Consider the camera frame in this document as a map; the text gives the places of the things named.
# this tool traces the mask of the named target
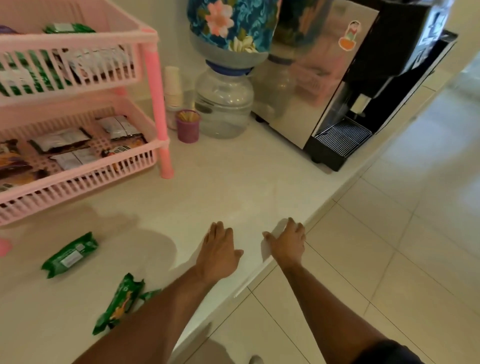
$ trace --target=coffee machine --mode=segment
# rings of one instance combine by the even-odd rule
[[[338,171],[453,46],[452,3],[284,0],[271,54],[252,72],[257,120]]]

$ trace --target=cartoon sticker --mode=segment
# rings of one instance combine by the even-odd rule
[[[338,40],[338,45],[347,52],[351,51],[357,45],[355,38],[361,31],[361,24],[358,20],[350,22],[345,35]]]

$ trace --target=tiled floor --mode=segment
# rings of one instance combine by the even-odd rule
[[[426,364],[480,362],[479,115],[444,91],[307,235],[307,269]],[[278,267],[241,299],[187,364],[324,363]]]

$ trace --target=floral cloth cover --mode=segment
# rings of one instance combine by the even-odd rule
[[[190,30],[234,52],[268,52],[282,0],[189,0]]]

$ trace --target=metal grate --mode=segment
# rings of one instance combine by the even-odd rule
[[[342,157],[349,157],[372,132],[352,119],[344,117],[341,122],[315,136],[320,143]]]

